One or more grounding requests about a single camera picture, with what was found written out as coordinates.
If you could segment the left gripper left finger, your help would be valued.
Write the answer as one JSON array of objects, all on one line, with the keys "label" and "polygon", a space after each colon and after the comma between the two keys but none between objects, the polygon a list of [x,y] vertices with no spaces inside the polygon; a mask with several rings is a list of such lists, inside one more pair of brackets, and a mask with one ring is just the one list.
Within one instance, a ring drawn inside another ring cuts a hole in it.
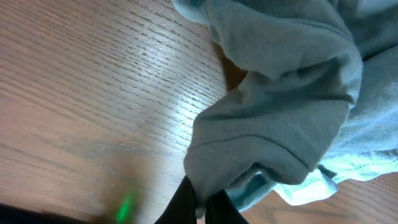
[{"label": "left gripper left finger", "polygon": [[154,224],[196,224],[195,207],[195,192],[185,176],[167,208]]}]

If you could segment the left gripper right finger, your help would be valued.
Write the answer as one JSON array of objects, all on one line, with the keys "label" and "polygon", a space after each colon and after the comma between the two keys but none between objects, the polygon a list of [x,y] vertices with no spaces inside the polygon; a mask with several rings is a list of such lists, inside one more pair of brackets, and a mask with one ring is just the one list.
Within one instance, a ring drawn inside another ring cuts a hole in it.
[{"label": "left gripper right finger", "polygon": [[249,224],[233,205],[225,190],[220,190],[207,200],[205,223]]}]

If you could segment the light blue t-shirt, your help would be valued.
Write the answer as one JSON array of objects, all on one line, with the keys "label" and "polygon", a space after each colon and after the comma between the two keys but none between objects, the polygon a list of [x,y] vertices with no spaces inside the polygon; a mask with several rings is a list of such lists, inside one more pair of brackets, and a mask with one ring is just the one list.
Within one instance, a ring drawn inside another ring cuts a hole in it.
[{"label": "light blue t-shirt", "polygon": [[198,208],[291,205],[397,170],[397,2],[175,1],[244,80],[194,120],[184,169]]}]

